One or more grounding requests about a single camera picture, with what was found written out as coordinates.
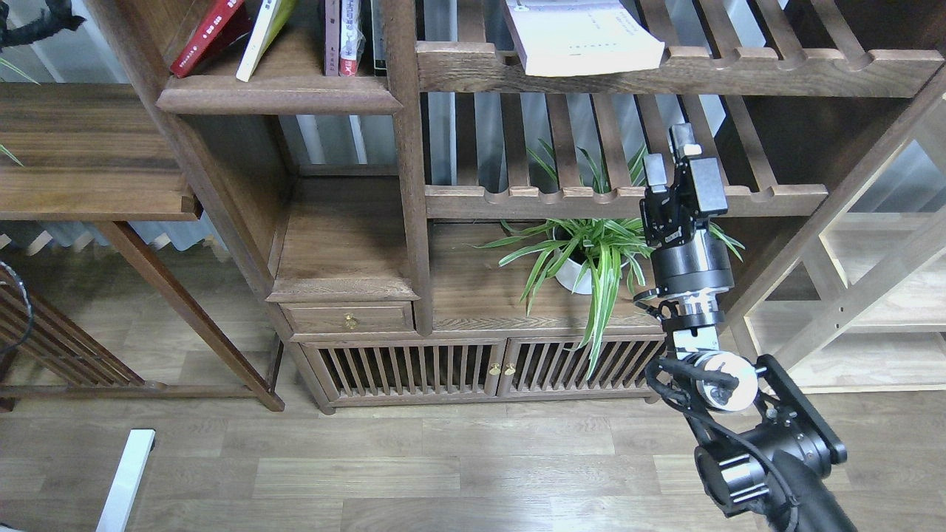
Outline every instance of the green leaf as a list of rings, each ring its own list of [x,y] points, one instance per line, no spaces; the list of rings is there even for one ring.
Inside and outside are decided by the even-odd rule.
[[[13,64],[12,62],[9,62],[9,61],[7,61],[7,60],[5,60],[5,59],[3,59],[3,58],[0,58],[0,65],[5,66],[6,68],[9,68],[9,69],[12,70],[13,72],[16,72],[16,73],[19,74],[20,76],[23,76],[24,78],[26,78],[28,81],[32,81],[33,83],[36,83],[37,85],[40,84],[38,81],[36,81],[36,80],[34,80],[33,78],[31,78],[31,77],[29,76],[29,74],[27,74],[26,72],[20,70],[20,69],[19,69],[15,64]]]
[[[0,153],[3,153],[3,154],[6,155],[7,157],[9,157],[14,163],[16,163],[16,164],[18,164],[18,165],[20,165],[20,166],[23,165],[23,163],[20,162],[20,159],[17,159],[17,158],[16,158],[16,155],[14,155],[13,153],[11,153],[10,150],[7,150],[7,147],[4,146],[3,144],[0,144]]]

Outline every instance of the cable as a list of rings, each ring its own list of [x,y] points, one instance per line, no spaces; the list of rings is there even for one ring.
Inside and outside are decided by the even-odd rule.
[[[7,271],[7,274],[13,279],[13,284],[20,289],[20,295],[23,297],[23,302],[26,305],[26,329],[23,331],[23,336],[20,337],[15,343],[0,348],[0,357],[11,352],[13,349],[21,346],[23,342],[26,341],[26,338],[29,337],[29,333],[33,331],[33,321],[35,313],[33,312],[33,304],[29,301],[29,294],[26,293],[26,285],[23,284],[23,279],[20,278],[12,268],[8,266],[6,262],[0,260],[0,267]]]
[[[795,493],[792,491],[791,487],[788,485],[788,481],[785,479],[784,476],[782,476],[781,471],[776,469],[775,464],[773,464],[772,461],[769,460],[768,457],[765,456],[765,454],[758,447],[756,447],[752,442],[743,438],[741,435],[732,432],[730,429],[728,429],[724,425],[721,425],[718,421],[716,421],[712,417],[704,416],[700,413],[697,413],[691,410],[689,406],[689,400],[690,400],[689,394],[687,394],[686,392],[682,390],[674,390],[667,384],[664,384],[663,382],[658,381],[656,368],[660,366],[659,360],[660,359],[653,359],[650,363],[647,364],[647,367],[644,368],[644,375],[647,379],[647,384],[651,386],[651,388],[655,392],[657,392],[658,395],[660,395],[660,397],[663,399],[665,403],[667,403],[668,406],[670,406],[671,408],[673,408],[674,410],[676,410],[680,414],[683,414],[686,417],[690,417],[690,418],[696,419],[697,421],[700,421],[701,423],[711,427],[713,430],[717,431],[718,433],[728,437],[729,439],[738,443],[739,445],[742,445],[749,452],[749,454],[751,454],[756,460],[759,460],[759,463],[762,464],[762,467],[766,469],[768,472],[770,472],[773,478],[775,478],[775,481],[779,483],[779,486],[785,495],[785,500],[787,502],[786,504],[788,504],[790,507],[791,514],[789,516],[788,525],[785,527],[784,532],[795,532],[797,524],[798,524],[798,498],[795,496]],[[681,397],[684,398],[683,401],[674,402],[674,399],[679,400]]]

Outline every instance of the wooden shelf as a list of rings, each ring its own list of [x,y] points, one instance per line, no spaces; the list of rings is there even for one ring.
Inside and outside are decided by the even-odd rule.
[[[515,247],[476,249],[504,235],[498,223],[437,223],[430,233],[435,333],[464,336],[580,335],[587,322],[590,295],[573,294],[558,281],[542,285],[526,316],[518,302],[533,262],[527,257],[500,268],[499,258]],[[650,277],[650,264],[641,264]],[[654,318],[621,289],[608,334],[660,334]]]
[[[408,257],[393,177],[302,179],[289,206],[271,302],[409,301]]]
[[[850,284],[929,220],[928,214],[848,213],[825,237]],[[913,273],[894,293],[861,316],[855,331],[946,331],[946,258]]]
[[[621,126],[611,96],[589,96],[598,130],[598,142],[610,190],[597,193],[581,181],[576,146],[564,95],[546,95],[546,107],[558,184],[537,182],[529,170],[526,138],[519,95],[501,95],[503,140],[507,167],[506,188],[489,190],[479,183],[476,147],[467,141],[457,145],[457,185],[426,187],[427,216],[431,219],[533,219],[533,218],[626,218],[639,212],[642,186],[631,186],[628,154],[620,139]],[[673,160],[657,99],[635,95],[641,130],[647,150],[664,155],[667,178],[673,182]],[[828,196],[823,185],[781,185],[766,158],[765,149],[745,108],[742,97],[726,96],[723,103],[734,137],[720,142],[713,137],[699,97],[680,96],[679,105],[693,125],[697,141],[707,157],[717,157],[729,200],[728,216],[810,216]],[[458,139],[476,138],[472,98],[457,99]],[[733,170],[727,175],[728,164]]]
[[[318,2],[301,2],[267,50],[249,82],[237,80],[242,45],[228,50],[181,80],[171,77],[157,105],[181,115],[333,115],[344,109],[351,115],[393,115],[401,104],[388,92],[386,78],[372,76],[367,62],[352,78],[327,77],[323,45],[315,22]],[[184,46],[166,58],[170,63]]]
[[[641,21],[667,44],[657,69],[605,76],[530,77],[514,53],[497,52],[489,43],[422,42],[416,47],[420,89],[911,98],[943,64],[935,50],[865,51],[834,2],[819,2],[815,8],[793,13],[804,17],[793,21],[794,26],[776,0],[752,3],[757,5],[756,19],[769,44],[758,48],[742,46],[719,2],[694,2],[710,50],[680,45],[663,0],[637,4]],[[834,48],[803,46],[797,27],[812,24],[823,25]]]
[[[760,353],[775,353],[807,325],[820,302],[766,301],[749,317]],[[946,344],[930,333],[871,333],[858,326],[790,371],[806,393],[946,389]]]
[[[130,85],[0,83],[4,220],[189,221],[200,207]]]

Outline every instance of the spider plant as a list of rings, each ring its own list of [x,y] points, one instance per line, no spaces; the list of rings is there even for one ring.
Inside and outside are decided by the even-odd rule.
[[[539,142],[554,161],[552,147],[545,141]],[[586,150],[579,148],[579,151],[585,156],[591,168],[590,185],[596,192],[607,192],[610,185],[604,172],[604,164],[596,162]],[[557,183],[558,174],[552,165],[544,161],[535,151],[530,150],[529,153]],[[644,147],[641,147],[627,163],[631,183],[635,186],[642,184],[644,179],[645,155],[646,151]],[[522,247],[499,260],[499,266],[502,267],[518,258],[537,255],[522,296],[519,298],[519,303],[526,303],[526,315],[532,312],[535,295],[543,282],[558,274],[569,258],[582,264],[578,279],[586,273],[590,274],[591,301],[588,306],[587,324],[581,342],[575,347],[575,349],[580,349],[587,346],[588,367],[585,378],[590,379],[601,354],[604,329],[611,319],[614,305],[618,300],[624,265],[630,265],[632,274],[626,276],[626,286],[630,293],[634,293],[634,281],[641,286],[644,284],[643,269],[640,267],[639,259],[649,257],[653,249],[646,243],[643,222],[640,218],[548,219],[539,225],[523,230],[514,229],[506,221],[501,221],[501,224],[510,234],[509,237],[493,240],[477,247],[497,248],[545,235],[544,240]],[[737,249],[743,248],[739,241],[726,236],[716,224],[710,225],[710,232],[722,240],[736,257],[742,259]]]
[[[25,79],[30,80],[30,81],[36,83],[37,85],[40,84],[38,81],[36,81],[36,80],[34,80],[33,78],[31,78],[26,72],[24,72],[23,70],[20,70],[19,68],[17,68],[17,66],[16,66],[15,64],[13,64],[12,62],[9,62],[9,61],[7,61],[7,60],[5,60],[5,59],[3,59],[3,58],[0,58],[0,66],[5,66],[6,68],[12,70],[13,72],[16,72],[16,73],[19,74],[20,76],[23,76]],[[17,159],[17,158],[16,158],[16,155],[14,155],[12,152],[10,152],[10,150],[8,150],[7,147],[4,146],[3,144],[0,144],[0,153],[3,153],[3,154],[6,155],[7,157],[9,157],[10,160],[12,160],[14,163],[16,163],[16,164],[18,164],[18,165],[20,165],[20,166],[23,165],[23,163],[20,162],[20,159]]]

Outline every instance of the cabinet door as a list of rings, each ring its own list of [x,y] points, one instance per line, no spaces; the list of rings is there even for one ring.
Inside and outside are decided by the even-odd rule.
[[[494,397],[504,347],[505,340],[303,344],[325,370],[334,406]]]
[[[580,338],[513,338],[506,347],[497,395],[534,399],[561,396],[650,395],[643,368],[664,349],[663,335],[606,336],[590,378]]]

